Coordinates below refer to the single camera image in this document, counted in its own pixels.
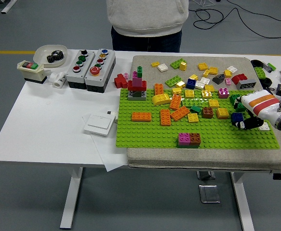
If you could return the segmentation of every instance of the table leg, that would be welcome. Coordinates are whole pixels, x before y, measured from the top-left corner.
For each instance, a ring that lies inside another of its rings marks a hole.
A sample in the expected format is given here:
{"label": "table leg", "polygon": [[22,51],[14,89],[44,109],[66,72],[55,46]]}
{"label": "table leg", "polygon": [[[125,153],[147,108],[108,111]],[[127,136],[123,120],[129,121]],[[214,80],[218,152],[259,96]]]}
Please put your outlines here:
{"label": "table leg", "polygon": [[67,200],[65,202],[65,207],[61,220],[61,229],[71,229],[75,206],[77,202],[78,190],[80,186],[82,167],[69,168],[68,171],[72,175],[71,182],[69,184],[69,189],[67,192]]}
{"label": "table leg", "polygon": [[250,213],[250,209],[248,207],[247,198],[245,195],[245,190],[242,182],[242,176],[244,173],[239,172],[231,172],[231,179],[233,188],[235,191],[238,210],[241,219],[241,225],[243,231],[254,231],[254,225],[252,221],[252,216]]}

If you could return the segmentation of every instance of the person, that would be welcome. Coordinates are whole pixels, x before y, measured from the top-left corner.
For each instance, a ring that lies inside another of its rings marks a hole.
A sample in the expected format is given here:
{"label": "person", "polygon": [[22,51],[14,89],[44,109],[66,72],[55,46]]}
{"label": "person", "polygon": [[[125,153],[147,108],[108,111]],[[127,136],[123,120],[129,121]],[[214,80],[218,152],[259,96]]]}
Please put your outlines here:
{"label": "person", "polygon": [[188,0],[107,0],[116,51],[180,52]]}

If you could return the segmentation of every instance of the gray hoodie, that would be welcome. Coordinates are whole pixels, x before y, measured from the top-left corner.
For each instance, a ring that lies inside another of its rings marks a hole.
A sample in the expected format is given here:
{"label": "gray hoodie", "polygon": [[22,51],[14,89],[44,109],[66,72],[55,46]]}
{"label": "gray hoodie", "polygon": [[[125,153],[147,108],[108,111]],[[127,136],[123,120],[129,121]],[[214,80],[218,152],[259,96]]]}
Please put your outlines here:
{"label": "gray hoodie", "polygon": [[122,35],[157,37],[179,32],[188,0],[107,0],[108,20]]}

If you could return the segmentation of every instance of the gray floor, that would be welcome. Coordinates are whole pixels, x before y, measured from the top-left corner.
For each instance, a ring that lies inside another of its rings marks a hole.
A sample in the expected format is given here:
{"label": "gray floor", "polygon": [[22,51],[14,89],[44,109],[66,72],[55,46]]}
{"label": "gray floor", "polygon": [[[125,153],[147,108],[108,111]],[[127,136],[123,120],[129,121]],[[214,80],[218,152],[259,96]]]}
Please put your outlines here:
{"label": "gray floor", "polygon": [[[248,10],[281,19],[281,1],[238,1]],[[226,15],[234,5],[215,7]],[[199,8],[194,2],[190,9]],[[35,51],[47,44],[70,49],[111,48],[105,1],[18,0],[0,13],[0,50]],[[240,10],[252,29],[281,36],[281,22]],[[193,27],[190,13],[181,52],[281,54],[281,38],[265,39],[248,31],[236,13],[211,30]],[[33,55],[0,54],[0,130],[24,80],[16,70]],[[228,173],[216,173],[221,204],[200,202],[196,173],[189,170],[86,169],[72,229],[239,231],[240,218]],[[59,230],[70,176],[63,167],[0,164],[0,231]],[[256,231],[281,230],[281,181],[250,173],[245,190]]]}

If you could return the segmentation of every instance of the gray felt mat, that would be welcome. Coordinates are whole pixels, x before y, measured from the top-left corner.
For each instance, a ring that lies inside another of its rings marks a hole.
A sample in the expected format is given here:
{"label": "gray felt mat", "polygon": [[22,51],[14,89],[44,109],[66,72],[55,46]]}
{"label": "gray felt mat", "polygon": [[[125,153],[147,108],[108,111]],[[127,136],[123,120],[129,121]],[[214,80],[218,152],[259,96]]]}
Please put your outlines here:
{"label": "gray felt mat", "polygon": [[[174,70],[170,64],[183,58],[187,62],[187,70]],[[151,63],[165,63],[168,71],[161,73],[157,68],[152,68]],[[201,56],[144,56],[133,58],[131,72],[143,67],[143,80],[147,81],[147,88],[153,89],[155,83],[165,83],[173,76],[179,75],[187,79],[192,74],[202,77],[204,71],[199,71],[197,65],[207,63],[208,66],[218,68],[218,74],[222,74],[230,66],[237,68],[233,74],[245,74],[248,79],[255,79],[257,84],[254,90],[262,89],[257,75],[247,58],[240,57],[201,57]],[[210,81],[215,89],[226,87],[224,83],[217,85]],[[237,90],[235,85],[229,90]],[[274,129],[275,136],[281,147],[281,131]],[[223,169],[223,170],[281,170],[281,148],[275,150],[259,149],[151,149],[151,148],[128,148],[129,167],[145,168],[196,168],[196,169]]]}

